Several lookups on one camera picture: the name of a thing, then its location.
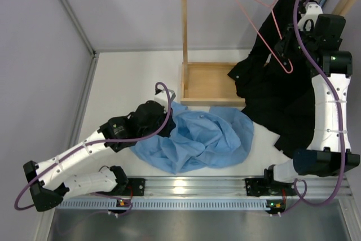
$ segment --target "black jacket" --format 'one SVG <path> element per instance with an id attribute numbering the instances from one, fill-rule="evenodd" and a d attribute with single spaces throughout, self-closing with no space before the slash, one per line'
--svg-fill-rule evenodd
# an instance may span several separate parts
<path id="1" fill-rule="evenodd" d="M 295 0 L 278 0 L 273 11 L 282 34 L 292 23 Z M 280 41 L 272 15 L 269 14 L 259 29 L 271 48 Z M 307 148 L 312 141 L 315 126 L 315 97 L 306 59 L 292 61 L 293 72 L 284 72 L 270 51 L 257 36 L 249 56 L 229 72 L 235 80 L 237 95 L 245 98 L 242 110 L 254 122 L 279 134 L 275 144 L 288 157 L 298 148 Z M 290 70 L 288 60 L 279 59 Z"/>

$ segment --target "wooden clothes rack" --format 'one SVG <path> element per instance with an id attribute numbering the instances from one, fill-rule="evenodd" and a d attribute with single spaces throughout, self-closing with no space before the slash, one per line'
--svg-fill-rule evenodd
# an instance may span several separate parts
<path id="1" fill-rule="evenodd" d="M 340 0 L 333 14 L 345 16 L 356 0 Z M 228 72 L 236 63 L 188 62 L 187 0 L 182 0 L 183 65 L 182 104 L 189 106 L 244 106 L 237 97 L 234 81 Z"/>

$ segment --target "blue shirt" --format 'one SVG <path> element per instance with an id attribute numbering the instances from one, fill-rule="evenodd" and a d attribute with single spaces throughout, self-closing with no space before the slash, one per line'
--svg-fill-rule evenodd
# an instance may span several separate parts
<path id="1" fill-rule="evenodd" d="M 176 127 L 169 138 L 158 135 L 130 149 L 140 159 L 177 174 L 205 166 L 224 168 L 242 163 L 252 146 L 253 122 L 236 108 L 190 111 L 172 103 Z"/>

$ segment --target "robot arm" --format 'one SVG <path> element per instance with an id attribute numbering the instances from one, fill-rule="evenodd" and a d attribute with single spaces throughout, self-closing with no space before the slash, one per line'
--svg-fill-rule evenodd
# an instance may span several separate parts
<path id="1" fill-rule="evenodd" d="M 352 74 L 352 56 L 347 51 L 338 50 L 344 26 L 345 19 L 342 16 L 324 15 L 316 3 L 306 6 L 306 12 L 298 22 L 307 50 L 317 60 L 340 97 L 344 131 L 338 131 L 336 101 L 329 86 L 322 76 L 310 67 L 315 93 L 314 137 L 306 150 L 296 150 L 293 159 L 273 167 L 274 181 L 293 182 L 298 176 L 308 174 L 320 177 L 338 175 L 341 164 L 339 133 L 343 133 L 345 139 L 345 172 L 360 163 L 359 155 L 351 154 L 346 130 L 346 98 Z M 292 27 L 276 49 L 291 59 L 304 58 Z"/>
<path id="2" fill-rule="evenodd" d="M 173 101 L 175 94 L 172 90 L 169 90 L 169 93 L 170 101 Z M 93 160 L 134 146 L 136 141 L 133 139 L 149 136 L 162 126 L 167 112 L 166 91 L 157 90 L 154 100 L 141 104 L 135 112 L 127 116 L 111 118 L 84 141 L 62 154 L 40 163 L 27 162 L 24 165 L 24 172 L 28 182 L 38 178 L 30 186 L 37 211 L 49 210 L 64 199 L 91 192 L 101 191 L 111 195 L 122 193 L 128 179 L 120 166 L 82 175 L 77 175 L 78 169 Z M 167 123 L 157 134 L 168 137 L 174 127 L 175 123 L 169 112 Z"/>

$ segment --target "pink hanger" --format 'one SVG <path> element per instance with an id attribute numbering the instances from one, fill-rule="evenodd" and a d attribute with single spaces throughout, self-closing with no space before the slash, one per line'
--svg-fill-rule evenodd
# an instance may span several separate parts
<path id="1" fill-rule="evenodd" d="M 250 22 L 250 24 L 252 25 L 252 27 L 254 28 L 254 30 L 257 32 L 257 34 L 259 35 L 259 37 L 261 38 L 261 40 L 265 43 L 265 45 L 267 46 L 267 48 L 271 51 L 271 54 L 275 57 L 275 59 L 278 61 L 278 63 L 281 65 L 281 67 L 283 68 L 283 70 L 286 72 L 286 73 L 292 73 L 293 72 L 293 66 L 292 66 L 292 62 L 288 59 L 289 61 L 289 65 L 291 67 L 290 71 L 288 71 L 285 66 L 283 66 L 282 62 L 279 60 L 279 58 L 276 56 L 276 54 L 273 52 L 272 48 L 268 45 L 268 43 L 265 41 L 265 39 L 262 37 L 262 35 L 260 34 L 260 32 L 258 31 L 257 27 L 254 25 L 254 23 L 252 22 L 252 19 L 250 18 L 250 16 L 248 15 L 247 11 L 245 10 L 245 8 L 243 7 L 243 5 L 241 4 L 241 2 L 239 0 L 235 0 L 239 7 L 241 8 L 242 12 L 244 13 L 244 15 L 247 17 L 248 21 Z M 271 10 L 271 14 L 272 14 L 272 17 L 273 17 L 273 20 L 275 22 L 275 25 L 276 25 L 276 29 L 277 29 L 277 32 L 278 32 L 278 35 L 280 36 L 280 39 L 282 40 L 282 35 L 281 35 L 281 31 L 278 27 L 278 23 L 277 23 L 277 20 L 276 20 L 276 17 L 275 17 L 275 14 L 273 12 L 273 7 L 274 5 L 276 4 L 276 2 L 278 0 L 274 0 L 272 4 L 270 5 L 267 5 L 265 3 L 263 3 L 262 1 L 260 0 L 254 0 L 256 2 L 258 2 L 259 4 L 269 8 Z"/>

